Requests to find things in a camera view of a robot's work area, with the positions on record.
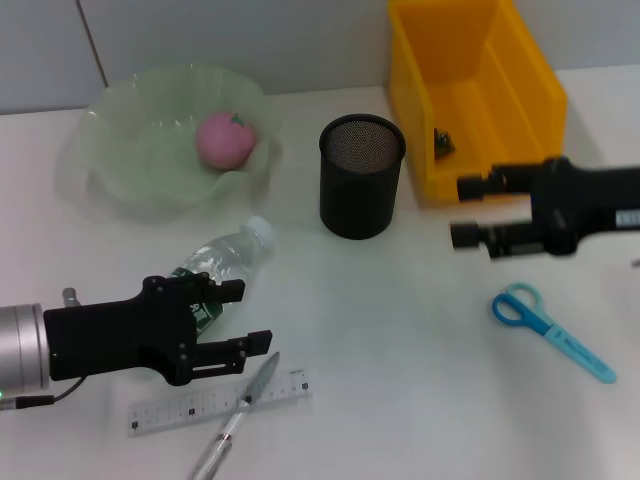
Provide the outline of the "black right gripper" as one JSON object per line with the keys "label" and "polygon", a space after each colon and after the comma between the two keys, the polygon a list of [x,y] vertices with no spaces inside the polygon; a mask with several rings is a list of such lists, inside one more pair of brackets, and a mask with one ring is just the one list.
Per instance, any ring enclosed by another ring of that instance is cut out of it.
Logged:
{"label": "black right gripper", "polygon": [[545,161],[539,172],[533,164],[495,165],[485,177],[459,177],[457,192],[460,201],[530,193],[532,223],[450,225],[454,249],[484,244],[491,258],[572,255],[589,235],[640,231],[640,167],[579,168],[566,158]]}

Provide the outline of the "translucent green fruit plate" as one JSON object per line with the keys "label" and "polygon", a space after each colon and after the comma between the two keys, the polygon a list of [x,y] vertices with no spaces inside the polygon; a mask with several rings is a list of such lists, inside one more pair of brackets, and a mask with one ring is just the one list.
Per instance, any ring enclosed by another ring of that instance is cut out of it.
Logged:
{"label": "translucent green fruit plate", "polygon": [[[256,145],[230,171],[206,165],[196,132],[229,113]],[[267,170],[281,121],[253,80],[210,64],[170,64],[103,90],[65,140],[54,170],[57,193],[78,210],[164,222],[255,182]]]}

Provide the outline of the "green plastic wrapper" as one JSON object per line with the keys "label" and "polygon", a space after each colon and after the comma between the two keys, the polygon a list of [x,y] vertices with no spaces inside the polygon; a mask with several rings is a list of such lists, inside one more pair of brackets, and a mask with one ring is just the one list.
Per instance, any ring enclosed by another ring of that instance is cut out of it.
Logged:
{"label": "green plastic wrapper", "polygon": [[436,160],[443,159],[456,151],[450,134],[444,130],[434,129],[434,156]]}

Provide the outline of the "clear plastic ruler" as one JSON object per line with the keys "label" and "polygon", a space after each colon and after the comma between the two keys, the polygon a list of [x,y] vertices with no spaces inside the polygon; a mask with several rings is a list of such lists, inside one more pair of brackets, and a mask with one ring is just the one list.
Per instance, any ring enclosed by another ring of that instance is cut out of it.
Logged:
{"label": "clear plastic ruler", "polygon": [[218,384],[165,398],[131,404],[127,416],[127,436],[142,437],[226,419],[240,411],[264,410],[309,398],[310,375],[303,369],[276,372],[250,407],[239,405],[247,380]]}

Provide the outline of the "silver white pen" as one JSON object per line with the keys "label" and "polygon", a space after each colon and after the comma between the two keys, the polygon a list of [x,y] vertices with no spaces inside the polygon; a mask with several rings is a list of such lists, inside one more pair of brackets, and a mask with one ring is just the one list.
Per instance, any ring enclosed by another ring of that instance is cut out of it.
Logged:
{"label": "silver white pen", "polygon": [[239,397],[235,410],[199,456],[187,480],[213,480],[232,449],[234,437],[240,430],[242,421],[252,411],[255,401],[263,393],[279,362],[280,353],[275,352],[256,372]]}

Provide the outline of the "clear water bottle green label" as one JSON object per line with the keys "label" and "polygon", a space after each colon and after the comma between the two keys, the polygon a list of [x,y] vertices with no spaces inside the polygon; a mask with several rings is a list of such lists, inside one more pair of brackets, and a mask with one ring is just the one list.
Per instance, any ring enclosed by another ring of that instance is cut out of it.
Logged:
{"label": "clear water bottle green label", "polygon": [[247,291],[255,271],[269,255],[273,242],[272,226],[264,218],[253,216],[240,226],[237,233],[213,239],[195,250],[169,276],[206,273],[216,284],[241,280]]}

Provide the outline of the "black mesh pen holder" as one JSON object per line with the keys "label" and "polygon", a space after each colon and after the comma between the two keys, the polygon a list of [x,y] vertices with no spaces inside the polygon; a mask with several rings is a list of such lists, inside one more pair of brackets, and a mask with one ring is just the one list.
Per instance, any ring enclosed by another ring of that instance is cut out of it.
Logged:
{"label": "black mesh pen holder", "polygon": [[346,239],[377,236],[390,224],[406,143],[389,120],[349,114],[319,138],[319,211],[325,227]]}

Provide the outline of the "blue scissors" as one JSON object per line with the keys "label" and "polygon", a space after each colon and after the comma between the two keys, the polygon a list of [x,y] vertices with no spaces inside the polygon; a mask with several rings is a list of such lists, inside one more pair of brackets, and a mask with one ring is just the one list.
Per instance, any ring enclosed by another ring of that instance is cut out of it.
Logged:
{"label": "blue scissors", "polygon": [[547,313],[543,297],[533,286],[526,283],[507,286],[494,297],[491,310],[503,325],[535,332],[601,383],[614,384],[617,381],[617,374],[609,365]]}

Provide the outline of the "pink peach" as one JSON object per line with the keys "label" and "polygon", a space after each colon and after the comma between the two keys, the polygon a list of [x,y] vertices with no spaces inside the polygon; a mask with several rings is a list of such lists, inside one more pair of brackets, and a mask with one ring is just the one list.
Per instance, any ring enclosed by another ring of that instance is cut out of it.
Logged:
{"label": "pink peach", "polygon": [[220,170],[242,167],[256,146],[252,125],[238,113],[216,112],[199,125],[195,145],[199,159]]}

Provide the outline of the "yellow plastic bin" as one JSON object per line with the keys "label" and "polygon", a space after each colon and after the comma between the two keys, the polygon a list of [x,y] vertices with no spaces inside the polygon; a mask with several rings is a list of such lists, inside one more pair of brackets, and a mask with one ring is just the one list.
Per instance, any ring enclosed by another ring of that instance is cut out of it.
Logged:
{"label": "yellow plastic bin", "polygon": [[[458,201],[461,176],[563,151],[567,95],[512,0],[389,0],[389,101],[415,195]],[[434,156],[434,129],[456,151]]]}

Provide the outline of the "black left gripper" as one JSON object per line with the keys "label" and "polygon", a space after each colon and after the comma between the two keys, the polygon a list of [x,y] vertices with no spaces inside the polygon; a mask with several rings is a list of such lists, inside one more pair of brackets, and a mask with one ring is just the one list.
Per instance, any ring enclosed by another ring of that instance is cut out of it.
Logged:
{"label": "black left gripper", "polygon": [[241,374],[248,358],[268,353],[272,332],[196,345],[190,306],[240,302],[244,292],[243,280],[217,283],[202,272],[148,277],[128,300],[46,310],[50,377],[60,381],[147,368],[183,386],[192,374]]}

